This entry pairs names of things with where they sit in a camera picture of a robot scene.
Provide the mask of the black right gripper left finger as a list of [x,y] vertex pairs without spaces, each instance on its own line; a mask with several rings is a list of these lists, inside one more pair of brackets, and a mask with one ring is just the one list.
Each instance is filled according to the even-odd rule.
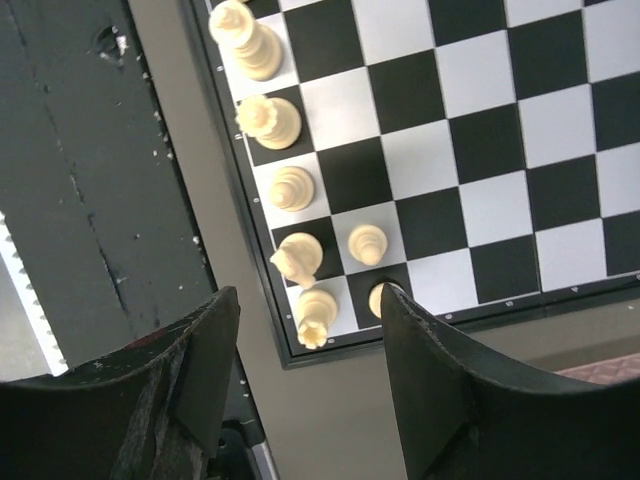
[[240,306],[194,312],[65,374],[1,385],[4,479],[203,479],[222,429]]

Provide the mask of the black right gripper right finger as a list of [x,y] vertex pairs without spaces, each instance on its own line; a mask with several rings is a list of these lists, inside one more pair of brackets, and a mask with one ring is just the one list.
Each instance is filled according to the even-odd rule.
[[639,383],[598,385],[497,352],[393,284],[384,349],[411,479],[635,479]]

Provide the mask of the white pawn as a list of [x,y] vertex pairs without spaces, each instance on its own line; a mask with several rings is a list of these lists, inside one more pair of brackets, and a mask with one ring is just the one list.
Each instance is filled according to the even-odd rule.
[[381,282],[371,289],[368,297],[368,306],[371,313],[378,319],[380,319],[382,316],[382,291],[386,285],[391,285],[394,288],[403,291],[403,287],[394,282]]

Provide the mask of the white corner rook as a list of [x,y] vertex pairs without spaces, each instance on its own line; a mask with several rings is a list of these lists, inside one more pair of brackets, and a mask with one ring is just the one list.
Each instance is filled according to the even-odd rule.
[[323,347],[337,314],[338,304],[331,293],[316,288],[304,290],[294,308],[299,343],[310,350]]

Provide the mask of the white knight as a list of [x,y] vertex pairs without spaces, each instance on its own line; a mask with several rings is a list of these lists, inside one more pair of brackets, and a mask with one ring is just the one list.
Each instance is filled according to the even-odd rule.
[[309,289],[323,260],[323,248],[311,234],[296,232],[285,237],[269,261],[289,281]]

